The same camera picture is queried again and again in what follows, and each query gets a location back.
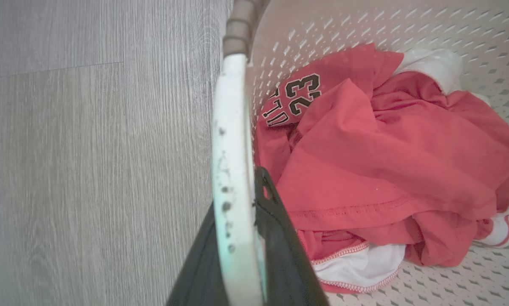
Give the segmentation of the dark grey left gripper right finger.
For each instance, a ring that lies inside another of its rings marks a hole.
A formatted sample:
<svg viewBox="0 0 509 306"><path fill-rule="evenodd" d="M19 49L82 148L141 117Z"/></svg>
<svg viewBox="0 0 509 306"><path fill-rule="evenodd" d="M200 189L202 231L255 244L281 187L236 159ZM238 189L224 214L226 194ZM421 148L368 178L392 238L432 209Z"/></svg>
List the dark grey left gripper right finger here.
<svg viewBox="0 0 509 306"><path fill-rule="evenodd" d="M266 306L328 306L269 172L254 171L256 228L263 249Z"/></svg>

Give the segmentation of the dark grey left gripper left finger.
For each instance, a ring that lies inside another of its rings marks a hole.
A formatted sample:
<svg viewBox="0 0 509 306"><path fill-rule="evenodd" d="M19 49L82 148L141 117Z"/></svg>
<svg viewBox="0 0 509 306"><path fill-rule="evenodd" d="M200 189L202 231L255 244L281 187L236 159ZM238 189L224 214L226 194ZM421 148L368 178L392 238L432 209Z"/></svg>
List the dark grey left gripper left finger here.
<svg viewBox="0 0 509 306"><path fill-rule="evenodd" d="M175 281L167 306L227 306L214 207L210 205Z"/></svg>

